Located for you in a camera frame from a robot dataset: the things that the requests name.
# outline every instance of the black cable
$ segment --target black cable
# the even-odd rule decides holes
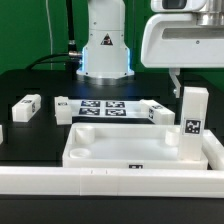
[[[68,53],[59,53],[59,54],[47,55],[45,57],[39,58],[38,60],[36,60],[32,64],[30,64],[29,66],[27,66],[26,69],[31,70],[36,64],[38,64],[39,62],[45,61],[47,59],[56,58],[56,57],[65,57],[65,56],[68,56]]]
[[[70,60],[70,62],[79,62],[80,59],[76,58],[76,59],[72,59]],[[60,64],[60,63],[66,63],[68,61],[41,61],[41,62],[37,62],[36,64],[34,64],[29,70],[32,70],[33,67],[35,67],[36,65],[41,65],[41,64]]]
[[[133,66],[133,58],[135,52],[135,41],[136,41],[136,1],[132,0],[132,10],[133,10],[133,37],[132,37],[132,52],[131,52],[131,59],[130,64]]]
[[[69,38],[68,51],[77,51],[77,47],[75,44],[72,0],[66,0],[66,8],[67,8],[68,38]]]

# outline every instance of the white box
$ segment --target white box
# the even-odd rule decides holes
[[[90,128],[94,139],[79,141],[77,129]],[[206,170],[208,160],[178,159],[178,147],[165,143],[166,125],[73,124],[63,153],[66,168]]]
[[[55,97],[55,113],[58,125],[72,124],[72,109],[68,97]]]
[[[175,113],[154,100],[141,100],[141,112],[155,124],[173,125]]]
[[[184,89],[179,159],[191,161],[201,159],[208,95],[205,88],[185,87]]]
[[[22,100],[12,107],[13,121],[28,122],[40,108],[40,95],[26,95]]]

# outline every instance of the white casing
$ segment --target white casing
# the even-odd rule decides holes
[[[130,51],[124,43],[123,0],[88,0],[89,41],[83,48],[83,65],[78,75],[96,79],[118,79],[134,75]],[[102,45],[109,35],[112,45]]]
[[[171,36],[183,36],[181,29],[185,28],[202,31],[202,27],[196,26],[196,21],[196,15],[191,13],[157,14],[149,19],[142,43],[143,65],[147,68],[223,67],[224,38],[163,38],[164,31],[168,29],[175,29],[176,33],[171,32]]]
[[[54,103],[57,125],[72,124],[72,110],[68,97],[55,97]]]
[[[178,150],[179,159],[201,160],[208,95],[205,88],[184,88]]]
[[[3,133],[2,133],[2,125],[0,125],[0,145],[3,142]]]
[[[13,121],[28,122],[40,108],[40,95],[26,95],[22,100],[12,107]]]
[[[188,0],[184,9],[164,9],[162,0],[152,0],[151,8],[154,12],[192,12],[199,11],[207,3],[207,0]]]
[[[154,124],[174,125],[175,113],[154,100],[141,100],[141,112]]]

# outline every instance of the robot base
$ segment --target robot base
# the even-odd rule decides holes
[[[122,85],[133,81],[135,78],[134,71],[129,71],[124,77],[121,78],[102,78],[97,76],[91,76],[90,74],[86,74],[80,70],[77,71],[76,79],[83,82],[88,82],[95,85]]]

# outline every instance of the white block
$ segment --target white block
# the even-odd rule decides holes
[[[80,169],[0,167],[0,194],[80,195]]]
[[[223,171],[120,170],[118,196],[223,197]]]
[[[3,142],[2,125],[0,125],[0,144]]]
[[[208,95],[205,88],[185,87],[184,89],[179,159],[194,161],[201,159]]]
[[[41,108],[41,97],[38,94],[26,95],[12,108],[14,122],[28,122]]]
[[[55,113],[58,125],[72,124],[72,109],[68,97],[55,97]]]
[[[118,192],[117,169],[82,169],[80,195],[113,195]]]
[[[141,112],[155,124],[173,125],[175,113],[154,100],[141,100]]]

